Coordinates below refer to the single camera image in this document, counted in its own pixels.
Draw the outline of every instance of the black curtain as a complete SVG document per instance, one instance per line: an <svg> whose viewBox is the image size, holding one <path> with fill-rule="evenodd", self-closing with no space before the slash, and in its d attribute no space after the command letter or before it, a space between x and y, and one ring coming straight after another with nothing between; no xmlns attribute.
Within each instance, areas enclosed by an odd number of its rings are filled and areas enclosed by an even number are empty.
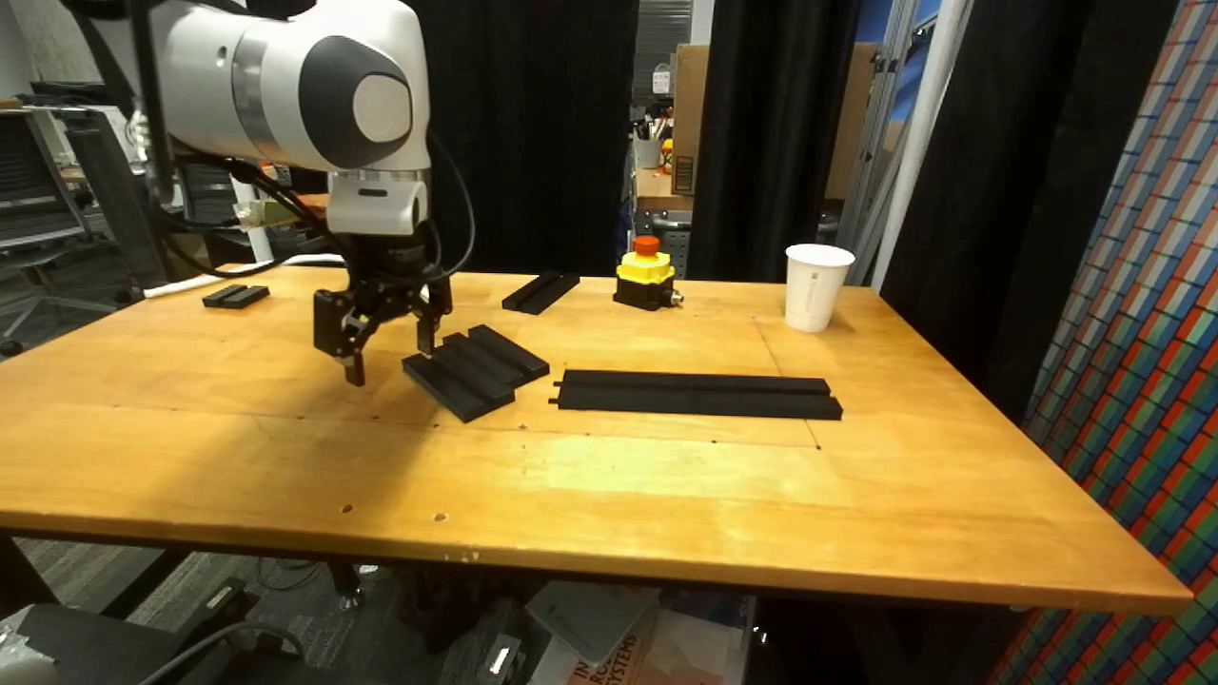
<svg viewBox="0 0 1218 685"><path fill-rule="evenodd" d="M882 295L1015 422L1175 5L973 5Z"/></svg>
<svg viewBox="0 0 1218 685"><path fill-rule="evenodd" d="M815 239L860 5L715 4L692 278L782 280L783 250Z"/></svg>
<svg viewBox="0 0 1218 685"><path fill-rule="evenodd" d="M312 2L250 0L264 16L302 5ZM477 243L466 271L611 273L638 0L408 5L428 51L431 128L474 202ZM435 151L431 166L434 216L452 263L465 247L465 207Z"/></svg>

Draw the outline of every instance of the white pole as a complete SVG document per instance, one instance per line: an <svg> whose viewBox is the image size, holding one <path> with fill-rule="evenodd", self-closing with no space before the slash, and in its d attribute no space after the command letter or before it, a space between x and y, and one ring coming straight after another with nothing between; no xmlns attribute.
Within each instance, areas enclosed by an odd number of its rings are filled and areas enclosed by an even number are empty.
<svg viewBox="0 0 1218 685"><path fill-rule="evenodd" d="M914 195L914 184L922 169L922 160L926 157L926 149L931 143L934 119L939 116L939 105L943 104L943 95L948 90L951 68L956 63L960 39L965 34L971 9L972 0L944 0L939 7L939 21L934 27L934 37L931 39L926 71L922 73L922 85L918 87L917 100L914 101L914 113L905 124L910 127L909 139L905 141L905 154L900 158L901 167L896 172L893 204L888 210L884 239L879 243L876 271L871 280L871 289L876 293L879 293L879 288L884 284L884 275L888 273L888 264L893 258L893 249L896 247L896 238L900 235L901 224L905 223L905 212L909 210L910 197Z"/></svg>

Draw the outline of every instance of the office chair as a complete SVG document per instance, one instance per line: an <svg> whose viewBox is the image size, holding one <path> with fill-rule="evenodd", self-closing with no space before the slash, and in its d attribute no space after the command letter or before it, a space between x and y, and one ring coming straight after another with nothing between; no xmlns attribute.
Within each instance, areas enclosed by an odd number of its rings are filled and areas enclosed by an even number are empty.
<svg viewBox="0 0 1218 685"><path fill-rule="evenodd" d="M96 249L84 212L60 178L29 112L0 111L0 273L19 271L30 293L0 305L18 313L0 333L0 355L24 350L13 340L39 305L110 313L114 306L58 294L46 266L71 252Z"/></svg>

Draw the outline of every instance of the colorful patterned wall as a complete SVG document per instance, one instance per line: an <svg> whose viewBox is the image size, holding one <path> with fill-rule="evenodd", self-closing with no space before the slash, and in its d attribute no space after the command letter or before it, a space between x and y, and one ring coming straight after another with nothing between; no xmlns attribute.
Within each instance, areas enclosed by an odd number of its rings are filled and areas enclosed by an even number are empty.
<svg viewBox="0 0 1218 685"><path fill-rule="evenodd" d="M1218 684L1218 0L1184 0L1026 429L1197 595L1028 617L991 679Z"/></svg>

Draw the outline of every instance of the floor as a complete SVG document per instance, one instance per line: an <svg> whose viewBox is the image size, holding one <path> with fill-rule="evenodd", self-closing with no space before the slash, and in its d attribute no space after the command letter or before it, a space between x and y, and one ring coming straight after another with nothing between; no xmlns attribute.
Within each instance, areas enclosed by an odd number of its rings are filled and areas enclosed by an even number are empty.
<svg viewBox="0 0 1218 685"><path fill-rule="evenodd" d="M48 273L61 295L97 302L108 302L124 284L121 258L106 250L63 260ZM0 302L11 301L28 288L19 273L0 274ZM88 325L100 316L105 314L43 306L13 338L27 350L33 349ZM0 317L0 332L13 318L16 314ZM129 573L140 556L134 548L106 545L45 540L18 540L18 545L60 601L69 606L88 603L90 587L104 585L107 574ZM253 557L194 553L132 614L130 620L173 630L213 589L235 577L246 580L248 589L262 597L251 618L285 626L298 635L311 665L333 667L392 685L474 683L474 673L490 647L488 641L498 633L497 628L524 617L519 605L503 601L447 653L429 656L419 634L397 618L398 602L409 584L401 583L389 569L382 569L384 578L364 580L361 609L340 612L324 568L300 587L273 591L267 585L292 585L311 572L292 570L274 559L264 559L261 563L266 585L262 585L258 563Z"/></svg>

